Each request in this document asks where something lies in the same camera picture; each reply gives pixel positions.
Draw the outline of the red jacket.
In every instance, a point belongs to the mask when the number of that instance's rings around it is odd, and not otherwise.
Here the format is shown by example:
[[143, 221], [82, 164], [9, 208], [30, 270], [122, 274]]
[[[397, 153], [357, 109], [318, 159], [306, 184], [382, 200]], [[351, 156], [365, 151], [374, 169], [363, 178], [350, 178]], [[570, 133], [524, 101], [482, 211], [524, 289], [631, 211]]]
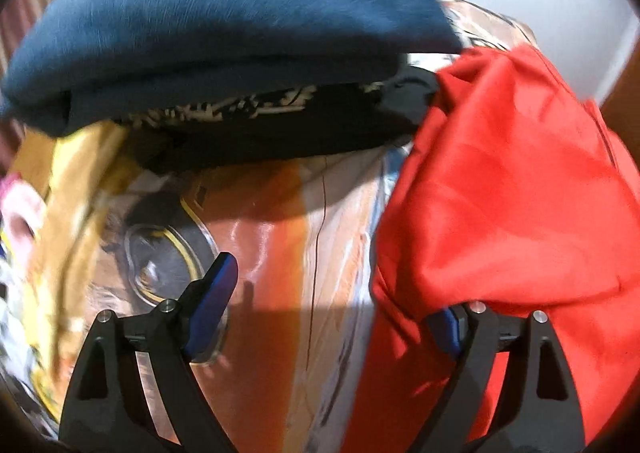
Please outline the red jacket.
[[376, 314], [346, 452], [402, 452], [454, 368], [430, 315], [541, 310], [588, 439], [639, 392], [639, 173], [598, 106], [533, 46], [465, 51], [437, 75], [376, 232]]

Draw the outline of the printed newspaper-pattern bedspread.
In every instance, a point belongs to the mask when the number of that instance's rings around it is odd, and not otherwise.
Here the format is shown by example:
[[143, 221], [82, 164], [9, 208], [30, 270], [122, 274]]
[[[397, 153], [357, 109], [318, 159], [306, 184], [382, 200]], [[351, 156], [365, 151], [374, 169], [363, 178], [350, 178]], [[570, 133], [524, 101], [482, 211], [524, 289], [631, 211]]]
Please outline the printed newspaper-pattern bedspread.
[[[402, 61], [436, 72], [464, 49], [532, 36], [465, 0], [439, 0], [462, 48]], [[145, 118], [195, 119], [251, 96], [151, 108], [62, 139], [30, 132], [1, 182], [1, 447], [77, 452], [58, 439], [65, 395], [103, 310], [152, 311], [221, 253], [238, 281], [190, 366], [232, 452], [337, 452], [369, 346], [372, 243], [412, 138], [371, 150], [158, 174], [124, 145]], [[154, 426], [177, 436], [148, 355], [137, 363]]]

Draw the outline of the black patterned garment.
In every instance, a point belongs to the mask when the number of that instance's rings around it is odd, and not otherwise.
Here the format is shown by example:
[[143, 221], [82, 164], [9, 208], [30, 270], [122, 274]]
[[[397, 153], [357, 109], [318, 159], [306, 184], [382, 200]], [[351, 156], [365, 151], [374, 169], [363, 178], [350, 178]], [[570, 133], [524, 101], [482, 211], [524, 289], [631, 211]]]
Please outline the black patterned garment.
[[158, 174], [271, 159], [333, 155], [409, 141], [439, 85], [434, 72], [404, 66], [394, 77], [239, 98], [214, 120], [189, 106], [175, 117], [145, 118], [126, 154]]

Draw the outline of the blue denim jeans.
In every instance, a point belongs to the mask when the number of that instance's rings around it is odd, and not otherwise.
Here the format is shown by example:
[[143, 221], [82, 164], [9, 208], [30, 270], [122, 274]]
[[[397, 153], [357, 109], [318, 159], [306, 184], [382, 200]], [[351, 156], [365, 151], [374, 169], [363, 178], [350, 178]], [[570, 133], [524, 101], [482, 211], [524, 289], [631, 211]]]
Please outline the blue denim jeans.
[[48, 135], [151, 108], [390, 78], [462, 45], [438, 0], [53, 0], [1, 112]]

